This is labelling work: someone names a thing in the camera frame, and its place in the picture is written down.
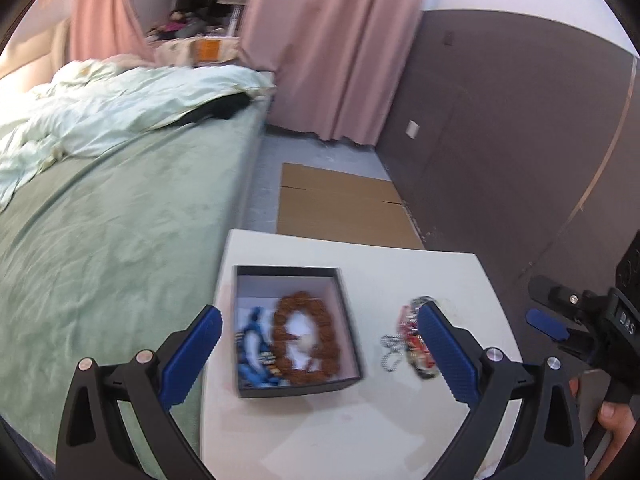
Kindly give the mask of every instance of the white table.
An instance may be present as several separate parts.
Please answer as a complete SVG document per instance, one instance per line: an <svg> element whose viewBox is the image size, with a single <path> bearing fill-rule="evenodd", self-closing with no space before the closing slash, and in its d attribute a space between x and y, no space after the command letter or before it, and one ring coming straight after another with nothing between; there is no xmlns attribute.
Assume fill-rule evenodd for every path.
<svg viewBox="0 0 640 480"><path fill-rule="evenodd" d="M229 233L214 305L231 319L233 266L342 269L364 361L364 380L341 392L239 399L233 334L226 324L206 365L201 457L218 480L420 479L464 420L442 377L422 381L403 362L380 366L380 336L395 332L400 308L432 296L454 326L512 360L520 352L473 254L360 246L242 230ZM495 463L517 415L510 403L484 465Z"/></svg>

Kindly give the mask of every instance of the pink curtain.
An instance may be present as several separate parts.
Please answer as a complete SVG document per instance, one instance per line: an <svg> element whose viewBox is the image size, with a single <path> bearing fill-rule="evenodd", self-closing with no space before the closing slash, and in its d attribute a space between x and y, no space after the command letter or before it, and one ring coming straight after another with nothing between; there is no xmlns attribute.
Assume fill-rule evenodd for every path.
<svg viewBox="0 0 640 480"><path fill-rule="evenodd" d="M276 73L269 122L375 144L423 0L250 0L241 57Z"/></svg>
<svg viewBox="0 0 640 480"><path fill-rule="evenodd" d="M75 0L71 16L71 59L106 59L137 54L153 60L130 0Z"/></svg>

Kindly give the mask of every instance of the metal screw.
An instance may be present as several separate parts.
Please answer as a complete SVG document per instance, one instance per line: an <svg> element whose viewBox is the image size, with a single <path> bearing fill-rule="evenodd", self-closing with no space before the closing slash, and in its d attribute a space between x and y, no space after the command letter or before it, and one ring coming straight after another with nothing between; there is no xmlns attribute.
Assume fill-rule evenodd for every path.
<svg viewBox="0 0 640 480"><path fill-rule="evenodd" d="M94 364L94 360L91 359L90 357L85 357L84 359L81 359L80 362L78 363L78 368L83 372L85 372L89 368L91 368L92 364Z"/></svg>
<svg viewBox="0 0 640 480"><path fill-rule="evenodd" d="M562 366L560 359L558 359L557 357L550 357L549 359L546 360L546 364L552 370L559 370L560 367Z"/></svg>
<svg viewBox="0 0 640 480"><path fill-rule="evenodd" d="M136 361L138 361L141 365L146 365L153 358L154 353L151 350L141 350L136 354Z"/></svg>
<svg viewBox="0 0 640 480"><path fill-rule="evenodd" d="M504 358L504 354L498 348L488 348L486 351L486 356L489 361L493 361L494 363L499 363Z"/></svg>

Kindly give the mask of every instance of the gray floor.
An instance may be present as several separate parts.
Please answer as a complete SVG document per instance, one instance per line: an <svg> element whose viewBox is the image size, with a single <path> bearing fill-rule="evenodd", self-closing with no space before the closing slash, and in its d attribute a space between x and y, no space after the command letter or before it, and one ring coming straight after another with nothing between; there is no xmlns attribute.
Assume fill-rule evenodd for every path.
<svg viewBox="0 0 640 480"><path fill-rule="evenodd" d="M276 232L280 174L284 162L389 180L373 148L352 142L322 142L316 136L289 134L267 126L254 177L244 228Z"/></svg>

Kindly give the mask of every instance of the wall outlet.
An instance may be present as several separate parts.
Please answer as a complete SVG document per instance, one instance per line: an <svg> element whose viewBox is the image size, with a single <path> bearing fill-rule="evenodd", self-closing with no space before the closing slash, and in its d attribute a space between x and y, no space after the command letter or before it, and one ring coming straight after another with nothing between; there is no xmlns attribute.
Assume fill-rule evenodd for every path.
<svg viewBox="0 0 640 480"><path fill-rule="evenodd" d="M409 125L407 126L405 133L412 139L415 139L415 136L418 134L419 129L420 129L420 126L418 126L417 123L414 123L413 121L409 121Z"/></svg>

